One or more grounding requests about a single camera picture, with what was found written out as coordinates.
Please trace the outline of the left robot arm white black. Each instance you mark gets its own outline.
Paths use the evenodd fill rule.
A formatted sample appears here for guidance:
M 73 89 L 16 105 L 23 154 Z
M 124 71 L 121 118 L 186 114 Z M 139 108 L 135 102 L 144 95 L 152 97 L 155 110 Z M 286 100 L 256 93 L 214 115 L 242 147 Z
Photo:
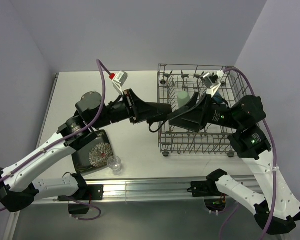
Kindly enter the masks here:
M 81 200 L 88 186 L 79 173 L 44 180 L 40 175 L 58 161 L 80 151 L 97 138 L 97 129 L 123 120 L 132 124 L 149 124 L 167 119 L 172 107 L 167 103 L 145 102 L 132 89 L 121 99 L 105 105 L 105 97 L 96 91 L 85 93 L 76 103 L 76 112 L 61 125 L 41 147 L 9 167 L 0 167 L 0 203 L 11 213 L 21 211 L 33 202 L 51 197 Z

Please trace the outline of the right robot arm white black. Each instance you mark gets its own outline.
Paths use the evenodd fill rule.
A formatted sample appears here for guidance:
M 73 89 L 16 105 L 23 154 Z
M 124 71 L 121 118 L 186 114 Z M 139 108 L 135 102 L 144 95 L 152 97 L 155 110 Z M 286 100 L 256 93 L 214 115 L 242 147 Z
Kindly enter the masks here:
M 275 163 L 274 147 L 258 123 L 266 118 L 262 100 L 246 95 L 233 107 L 218 104 L 210 94 L 194 94 L 180 109 L 168 115 L 171 126 L 198 133 L 207 124 L 235 130 L 228 136 L 232 149 L 249 167 L 262 193 L 256 193 L 235 181 L 225 170 L 217 169 L 203 182 L 194 182 L 195 197 L 225 194 L 254 216 L 259 227 L 269 235 L 290 233 L 300 221 L 300 201 L 294 196 Z

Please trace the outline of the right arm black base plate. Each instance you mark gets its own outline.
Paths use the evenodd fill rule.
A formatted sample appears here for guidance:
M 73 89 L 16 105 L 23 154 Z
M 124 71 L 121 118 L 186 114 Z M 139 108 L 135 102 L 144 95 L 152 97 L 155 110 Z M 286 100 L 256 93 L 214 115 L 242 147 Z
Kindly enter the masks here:
M 192 181 L 186 190 L 193 198 L 203 198 L 205 207 L 212 212 L 226 209 L 226 194 L 221 193 L 210 180 Z

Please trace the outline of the blue bowl with tan interior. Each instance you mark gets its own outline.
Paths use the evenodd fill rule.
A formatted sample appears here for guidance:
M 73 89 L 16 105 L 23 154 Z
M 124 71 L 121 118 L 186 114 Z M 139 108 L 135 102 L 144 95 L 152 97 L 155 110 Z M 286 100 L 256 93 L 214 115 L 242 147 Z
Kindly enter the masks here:
M 213 96 L 213 100 L 218 104 L 224 104 L 225 100 L 219 92 L 216 92 Z

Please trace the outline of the light green cup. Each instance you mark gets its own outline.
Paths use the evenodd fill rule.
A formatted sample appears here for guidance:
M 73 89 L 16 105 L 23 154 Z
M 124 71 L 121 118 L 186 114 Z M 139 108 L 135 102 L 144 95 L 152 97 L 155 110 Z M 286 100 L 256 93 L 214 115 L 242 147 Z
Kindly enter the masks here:
M 185 106 L 190 101 L 190 99 L 191 99 L 191 97 L 187 91 L 180 91 L 177 94 L 178 108 L 180 109 L 183 106 Z

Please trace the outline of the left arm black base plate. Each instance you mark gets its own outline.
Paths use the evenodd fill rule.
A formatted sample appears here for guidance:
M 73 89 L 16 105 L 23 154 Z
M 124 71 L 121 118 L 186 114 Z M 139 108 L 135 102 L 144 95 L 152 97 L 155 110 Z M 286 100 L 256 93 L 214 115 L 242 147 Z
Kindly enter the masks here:
M 102 184 L 88 185 L 83 194 L 73 197 L 79 202 L 86 201 L 88 204 L 92 204 L 93 201 L 101 201 L 103 199 L 104 186 Z M 80 216 L 86 215 L 92 208 L 79 203 L 71 201 L 68 204 L 68 213 L 70 215 Z

